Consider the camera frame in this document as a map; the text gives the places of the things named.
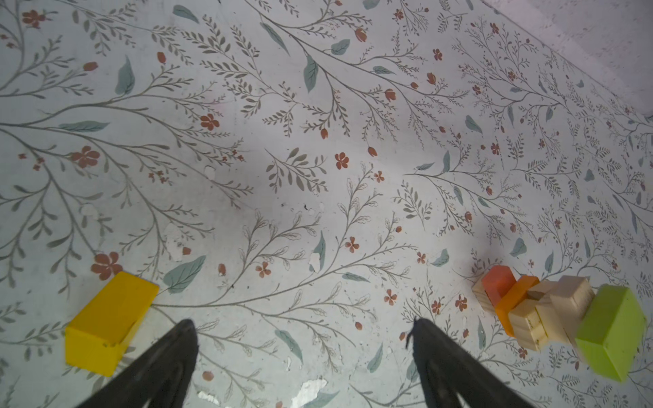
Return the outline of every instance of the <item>red-orange block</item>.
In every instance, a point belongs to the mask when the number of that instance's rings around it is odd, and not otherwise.
[[[496,307],[501,298],[505,296],[511,287],[517,282],[513,276],[513,271],[507,266],[497,265],[482,278],[483,288],[488,294],[490,302]]]
[[[513,325],[510,323],[510,318],[508,313],[526,299],[528,289],[539,283],[539,279],[535,276],[522,276],[519,278],[517,283],[510,288],[508,293],[505,294],[499,303],[494,307],[496,310],[496,316],[499,318],[499,321],[503,325],[505,333],[510,336],[515,336],[515,331],[513,330]]]

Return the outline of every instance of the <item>orange flower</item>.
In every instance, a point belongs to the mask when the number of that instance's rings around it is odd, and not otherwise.
[[[356,34],[356,38],[358,38],[358,41],[365,42],[367,40],[367,34],[365,33],[365,30],[363,30],[363,28],[361,27],[357,28],[354,33]]]
[[[341,152],[340,154],[336,153],[336,167],[338,167],[338,170],[341,168],[347,168],[347,163],[349,163],[349,158],[345,154],[345,152]]]
[[[388,302],[390,306],[393,306],[394,303],[397,301],[397,295],[392,294],[392,291],[390,289],[386,290],[385,292],[388,294],[388,296],[384,297],[383,301]]]
[[[467,309],[467,298],[461,298],[461,295],[458,295],[458,300],[456,301],[456,307],[463,311]]]
[[[433,301],[433,304],[431,305],[431,312],[435,313],[436,315],[440,314],[440,308],[442,307],[442,303],[440,301]]]
[[[39,22],[45,21],[45,14],[39,14],[36,10],[30,10],[23,13],[23,23],[31,24],[34,28],[39,28]]]
[[[394,93],[392,89],[385,90],[385,97],[388,99],[388,102],[395,101],[397,99],[397,95]]]
[[[206,127],[208,130],[212,131],[214,127],[220,127],[220,122],[213,118],[213,115],[207,114],[206,116],[201,116],[200,120],[202,121],[202,127]]]
[[[349,252],[354,253],[358,248],[360,248],[360,245],[355,243],[356,238],[350,236],[349,237],[349,242],[345,243],[345,248],[349,248]]]
[[[82,68],[87,72],[93,71],[97,68],[97,62],[87,62],[82,66]]]
[[[122,271],[122,266],[116,264],[117,261],[117,252],[111,252],[109,255],[99,253],[95,256],[95,264],[91,265],[91,271],[94,274],[100,275],[101,281],[106,281],[109,279],[111,274],[116,275],[118,272]]]
[[[268,269],[268,263],[267,262],[263,262],[262,266],[257,266],[256,267],[256,272],[259,273],[260,277],[265,277],[265,275],[270,275],[272,273],[272,271]]]
[[[91,146],[82,147],[82,152],[71,153],[71,160],[77,161],[79,167],[84,168],[86,166],[95,166],[97,164],[97,159],[100,158],[100,153],[95,150],[91,150]]]

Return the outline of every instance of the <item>teal leaf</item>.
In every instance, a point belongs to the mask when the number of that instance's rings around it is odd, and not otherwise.
[[[349,39],[340,40],[336,44],[331,45],[331,53],[333,55],[342,55],[346,53],[349,48]]]
[[[485,329],[483,328],[483,323],[481,323],[481,318],[479,317],[479,350],[485,348],[486,339]]]
[[[131,63],[129,58],[125,57],[126,62],[118,71],[118,84],[116,85],[116,93],[118,95],[127,95],[134,89],[136,78],[134,78],[134,71],[131,70]]]
[[[614,199],[616,200],[616,203],[619,204],[619,206],[620,206],[622,209],[624,209],[624,205],[621,204],[621,201],[619,200],[619,198],[618,198],[616,195],[614,195],[614,194],[613,194],[613,197],[614,197]]]
[[[322,407],[325,407],[325,406],[327,406],[328,403],[331,402],[331,400],[333,400],[338,395],[338,392],[335,392],[333,394],[327,394],[326,392],[318,391],[317,392],[317,397],[313,401],[311,401],[311,402],[309,402],[307,404],[304,404],[303,408],[322,408]]]
[[[451,169],[451,156],[449,155],[449,150],[445,153],[445,156],[442,158],[442,163],[444,164],[444,167],[442,168],[442,172],[446,173]]]
[[[313,60],[311,55],[307,55],[306,60],[306,68],[304,68],[304,83],[306,84],[306,89],[310,92],[311,89],[315,88],[315,82],[317,81],[317,63]]]
[[[460,193],[460,189],[458,188],[458,186],[453,187],[453,193],[456,195],[458,201],[462,204],[462,194]]]
[[[163,277],[163,283],[168,285],[170,293],[181,293],[191,284],[195,276],[202,270],[206,256],[202,255],[193,262],[181,264]]]
[[[592,250],[590,250],[590,244],[587,242],[587,238],[585,238],[585,256],[587,256],[587,259],[592,256]]]
[[[444,264],[446,264],[448,261],[449,261],[449,252],[445,248],[440,253],[440,256],[438,257],[438,259],[436,259],[435,262],[431,262],[431,265],[440,267],[440,266],[443,266]]]
[[[548,273],[551,273],[552,268],[553,268],[553,251],[551,251],[551,255],[547,256],[547,260],[544,262],[544,269]]]
[[[388,74],[394,74],[394,72],[390,71],[388,68],[382,67],[381,65],[377,65],[376,67],[372,68],[375,74],[382,74],[382,75],[388,75]]]
[[[517,255],[521,255],[523,253],[526,253],[526,244],[524,243],[523,239],[517,238],[517,241],[515,241],[515,246],[513,247],[512,252],[510,252],[510,255],[516,257]]]
[[[342,279],[346,279],[348,281],[356,281],[356,282],[369,282],[364,277],[359,276],[357,274],[352,274],[351,272],[346,272],[342,274]]]
[[[185,8],[184,6],[176,5],[175,7],[172,8],[172,13],[175,16],[187,18],[188,20],[193,20],[196,23],[200,23],[197,17],[188,9]]]
[[[474,122],[474,119],[472,119],[471,116],[469,115],[465,116],[465,125],[467,125],[467,128],[469,130],[483,134],[481,128],[476,124],[476,122]]]
[[[277,335],[278,338],[281,339],[282,342],[286,343],[288,348],[290,349],[290,352],[296,355],[299,360],[304,363],[304,357],[302,356],[302,349],[299,348],[299,344],[293,339],[293,337],[290,335],[290,333],[286,332],[285,330],[274,330],[275,335]]]
[[[381,343],[381,345],[379,346],[379,349],[374,355],[374,358],[371,359],[370,362],[368,363],[368,370],[370,370],[370,373],[375,372],[377,368],[379,368],[382,359],[383,359],[383,343]]]
[[[381,0],[363,0],[363,7],[365,10],[370,10],[371,8],[376,7]]]
[[[424,163],[423,165],[417,166],[417,170],[428,170],[434,163]]]
[[[320,231],[320,241],[317,243],[317,247],[313,250],[313,253],[318,253],[320,254],[320,270],[325,265],[325,251],[327,250],[327,243],[325,242],[325,237],[322,235],[322,231]],[[308,267],[308,270],[311,272],[315,272],[315,269],[313,269],[313,265]]]
[[[96,122],[94,120],[85,120],[76,123],[62,123],[59,125],[60,129],[65,129],[71,132],[97,132],[104,129],[109,122]]]
[[[417,381],[418,378],[419,372],[417,372],[417,365],[413,360],[411,361],[410,366],[406,369],[406,379],[412,383],[413,381]]]
[[[265,24],[265,23],[261,23],[261,26],[262,26],[263,28],[265,28],[265,31],[268,32],[268,34],[270,35],[270,38],[272,38],[272,40],[273,40],[274,42],[276,42],[277,44],[279,44],[279,45],[280,45],[280,46],[281,46],[281,47],[286,51],[286,53],[287,53],[288,55],[290,55],[290,53],[288,52],[288,48],[286,48],[285,44],[283,43],[283,40],[281,39],[281,37],[279,37],[279,35],[277,34],[277,32],[274,31],[274,29],[273,29],[272,27],[270,27],[269,25],[267,25],[267,24]]]
[[[549,92],[546,90],[546,88],[544,88],[544,85],[542,85],[542,80],[539,80],[539,81],[537,82],[537,85],[539,85],[539,88],[542,89],[542,90],[544,91],[544,93],[549,93]]]
[[[637,216],[633,210],[630,210],[631,220],[633,221],[633,227],[635,227],[635,233],[637,233]]]

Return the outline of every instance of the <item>lime green block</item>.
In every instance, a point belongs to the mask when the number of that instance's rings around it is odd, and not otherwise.
[[[623,381],[646,329],[646,317],[627,287],[604,285],[583,318],[576,343],[592,370]]]

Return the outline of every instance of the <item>wooden block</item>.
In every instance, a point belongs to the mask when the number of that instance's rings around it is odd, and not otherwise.
[[[532,288],[539,283],[539,279],[535,276],[522,276],[517,283],[510,288],[508,293],[505,294],[499,303],[494,307],[496,316],[503,325],[503,329],[508,336],[514,337],[513,325],[510,324],[508,313],[514,309],[519,303],[526,299],[528,289]]]
[[[525,299],[516,308],[508,312],[508,319],[510,319],[513,328],[519,327],[523,330],[531,330],[542,324],[535,305],[537,305],[537,300]]]
[[[481,278],[476,281],[474,286],[472,286],[471,291],[472,291],[472,293],[474,293],[474,296],[476,296],[476,299],[481,304],[481,307],[482,307],[483,310],[485,310],[485,311],[487,311],[487,312],[489,312],[491,314],[495,314],[494,306],[492,305],[492,302],[490,301],[490,298],[488,297],[488,294],[485,292],[485,289],[483,288],[482,279],[483,279],[484,276],[481,276]]]
[[[560,317],[562,327],[575,347],[576,331],[594,299],[594,291],[590,282],[584,277],[563,276],[557,286],[549,292],[549,295],[553,307]]]
[[[492,305],[496,307],[501,298],[505,296],[511,287],[515,284],[513,271],[507,266],[493,266],[490,271],[481,278],[483,288],[490,298]]]
[[[590,368],[617,381],[628,378],[646,316],[627,287],[604,285],[576,333],[576,343]]]
[[[562,326],[562,322],[558,316],[558,312],[553,307],[551,303],[551,297],[547,294],[535,305],[537,310],[537,315],[542,321],[544,330],[547,332],[547,336],[551,341],[557,341],[558,343],[571,343],[565,333],[565,329]]]
[[[537,285],[533,286],[531,289],[529,289],[527,296],[529,299],[540,300],[544,297],[544,295],[546,295],[554,287],[556,287],[557,284],[558,282],[542,281]]]
[[[538,324],[529,330],[521,327],[514,327],[517,344],[525,349],[540,351],[549,343],[549,337],[542,324]]]
[[[66,363],[113,375],[158,291],[152,282],[119,272],[66,326]]]

